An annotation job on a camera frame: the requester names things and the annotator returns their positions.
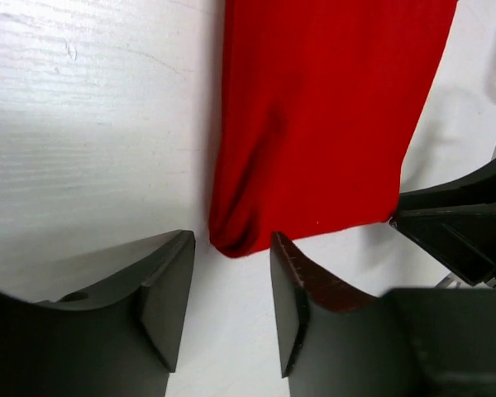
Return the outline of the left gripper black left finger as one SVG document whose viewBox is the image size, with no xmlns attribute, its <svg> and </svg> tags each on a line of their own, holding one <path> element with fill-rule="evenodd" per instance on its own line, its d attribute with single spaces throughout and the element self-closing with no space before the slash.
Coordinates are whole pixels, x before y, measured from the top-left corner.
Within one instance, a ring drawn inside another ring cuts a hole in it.
<svg viewBox="0 0 496 397">
<path fill-rule="evenodd" d="M 162 396 L 176 370 L 195 236 L 51 302 L 0 292 L 0 396 Z"/>
</svg>

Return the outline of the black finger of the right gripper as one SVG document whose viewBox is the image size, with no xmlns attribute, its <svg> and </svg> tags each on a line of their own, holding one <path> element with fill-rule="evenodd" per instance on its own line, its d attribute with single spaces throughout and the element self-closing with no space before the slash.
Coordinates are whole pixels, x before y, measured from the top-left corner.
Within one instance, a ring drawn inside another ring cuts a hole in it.
<svg viewBox="0 0 496 397">
<path fill-rule="evenodd" d="M 496 158 L 462 178 L 400 194 L 389 224 L 466 284 L 496 288 Z"/>
</svg>

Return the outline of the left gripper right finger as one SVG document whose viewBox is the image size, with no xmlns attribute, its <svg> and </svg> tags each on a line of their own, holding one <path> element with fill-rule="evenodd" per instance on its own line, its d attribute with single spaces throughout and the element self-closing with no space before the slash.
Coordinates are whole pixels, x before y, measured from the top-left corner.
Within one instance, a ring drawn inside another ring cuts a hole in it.
<svg viewBox="0 0 496 397">
<path fill-rule="evenodd" d="M 496 396 L 496 289 L 374 297 L 271 237 L 281 372 L 293 396 Z"/>
</svg>

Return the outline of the red t shirt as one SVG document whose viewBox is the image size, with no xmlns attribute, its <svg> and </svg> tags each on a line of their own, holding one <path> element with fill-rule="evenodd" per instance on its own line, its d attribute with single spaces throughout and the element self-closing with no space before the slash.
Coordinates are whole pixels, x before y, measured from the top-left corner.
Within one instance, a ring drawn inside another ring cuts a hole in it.
<svg viewBox="0 0 496 397">
<path fill-rule="evenodd" d="M 229 1 L 208 229 L 231 258 L 385 222 L 454 1 Z"/>
</svg>

